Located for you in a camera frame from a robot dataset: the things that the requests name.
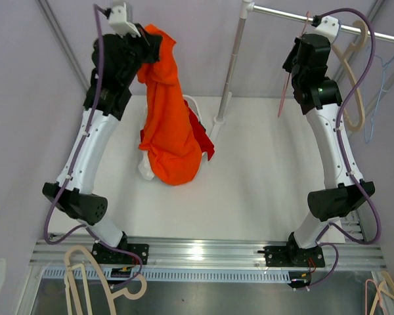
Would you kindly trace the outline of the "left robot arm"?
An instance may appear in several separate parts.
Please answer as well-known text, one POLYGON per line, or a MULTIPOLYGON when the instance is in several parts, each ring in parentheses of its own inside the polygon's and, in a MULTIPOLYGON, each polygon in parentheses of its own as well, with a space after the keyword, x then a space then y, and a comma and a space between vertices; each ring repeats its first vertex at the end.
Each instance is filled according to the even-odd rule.
POLYGON ((94 237, 92 254, 104 264, 139 264, 147 252, 142 245, 128 244, 125 232, 106 213, 108 200, 93 192, 106 145, 131 98, 133 79, 142 65, 160 59, 162 37, 148 33, 140 24, 134 27, 137 33, 100 33, 94 42, 94 68, 79 132, 65 168, 42 189, 51 209, 78 221, 94 237))

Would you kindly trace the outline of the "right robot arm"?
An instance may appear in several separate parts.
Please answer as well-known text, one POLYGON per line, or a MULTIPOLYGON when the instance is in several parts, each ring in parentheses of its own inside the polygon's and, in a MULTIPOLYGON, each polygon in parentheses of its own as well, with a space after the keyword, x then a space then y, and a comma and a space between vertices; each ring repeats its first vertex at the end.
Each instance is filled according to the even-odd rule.
POLYGON ((295 39, 283 68, 291 75, 294 98, 311 126, 324 172, 323 190, 307 196, 309 213, 285 245, 268 245, 260 252, 268 267, 323 267, 323 235, 341 218, 359 208, 375 192, 366 182, 347 144, 344 122, 338 117, 342 99, 338 84, 326 76, 331 51, 329 39, 306 33, 295 39))

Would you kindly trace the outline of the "beige wooden hanger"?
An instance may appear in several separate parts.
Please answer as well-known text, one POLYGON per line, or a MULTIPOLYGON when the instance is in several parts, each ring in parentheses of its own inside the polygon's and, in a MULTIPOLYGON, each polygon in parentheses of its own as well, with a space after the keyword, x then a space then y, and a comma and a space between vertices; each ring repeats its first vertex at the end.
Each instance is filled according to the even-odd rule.
MULTIPOLYGON (((344 73, 348 76, 349 82, 351 83, 352 87, 356 85, 358 79, 355 77, 352 67, 349 65, 348 58, 351 53, 358 53, 366 45, 367 32, 368 32, 367 25, 362 20, 356 20, 355 22, 353 22, 353 26, 359 28, 361 31, 360 34, 361 39, 359 43, 354 43, 354 42, 350 43, 344 52, 341 52, 337 45, 332 44, 332 51, 337 56, 340 65, 343 67, 344 73)), ((365 112, 364 112, 364 102, 359 88, 355 90, 353 96, 355 97, 355 101, 357 104, 359 120, 356 124, 354 124, 351 121, 349 112, 347 111, 346 108, 343 111, 343 118, 347 128, 351 132, 356 133, 359 132, 364 126, 365 112)))

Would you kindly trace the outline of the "orange t shirt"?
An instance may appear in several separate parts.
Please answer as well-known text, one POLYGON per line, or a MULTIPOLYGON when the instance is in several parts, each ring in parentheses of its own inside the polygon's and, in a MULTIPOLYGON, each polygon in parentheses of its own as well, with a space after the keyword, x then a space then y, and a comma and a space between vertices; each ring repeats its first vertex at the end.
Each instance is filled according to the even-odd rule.
POLYGON ((176 41, 153 24, 148 33, 163 37, 160 61, 143 64, 138 81, 146 85, 147 116, 141 132, 140 151, 148 151, 155 177, 177 186, 196 176, 202 151, 193 135, 184 102, 177 64, 173 55, 176 41))

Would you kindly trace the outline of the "green and grey t shirt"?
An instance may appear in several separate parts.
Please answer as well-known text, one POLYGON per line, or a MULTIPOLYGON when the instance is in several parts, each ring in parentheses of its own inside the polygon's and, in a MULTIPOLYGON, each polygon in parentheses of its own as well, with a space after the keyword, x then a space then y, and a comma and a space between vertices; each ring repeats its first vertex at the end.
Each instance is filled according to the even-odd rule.
POLYGON ((142 151, 142 158, 138 164, 138 170, 144 180, 150 181, 155 177, 155 174, 150 165, 148 151, 142 151))

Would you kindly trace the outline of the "red t shirt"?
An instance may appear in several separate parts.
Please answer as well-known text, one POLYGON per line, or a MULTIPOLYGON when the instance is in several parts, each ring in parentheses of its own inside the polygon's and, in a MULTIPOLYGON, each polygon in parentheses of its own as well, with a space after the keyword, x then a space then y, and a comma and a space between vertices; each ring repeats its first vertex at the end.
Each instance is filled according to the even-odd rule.
POLYGON ((189 120, 193 130, 194 138, 196 139, 198 145, 203 154, 207 156, 207 160, 210 161, 215 154, 215 145, 206 133, 206 128, 202 124, 202 120, 199 114, 199 108, 195 104, 192 108, 190 102, 184 99, 184 102, 188 108, 189 120))

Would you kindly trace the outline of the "light blue plastic hanger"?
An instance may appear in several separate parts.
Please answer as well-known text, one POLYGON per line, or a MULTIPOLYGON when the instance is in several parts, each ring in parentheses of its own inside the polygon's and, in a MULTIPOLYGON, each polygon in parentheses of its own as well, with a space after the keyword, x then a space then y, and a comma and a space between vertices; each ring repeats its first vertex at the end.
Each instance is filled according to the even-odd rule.
POLYGON ((365 144, 372 142, 380 102, 394 86, 394 55, 387 60, 377 54, 374 55, 374 58, 379 61, 381 76, 378 90, 365 108, 365 118, 367 119, 363 127, 365 144))

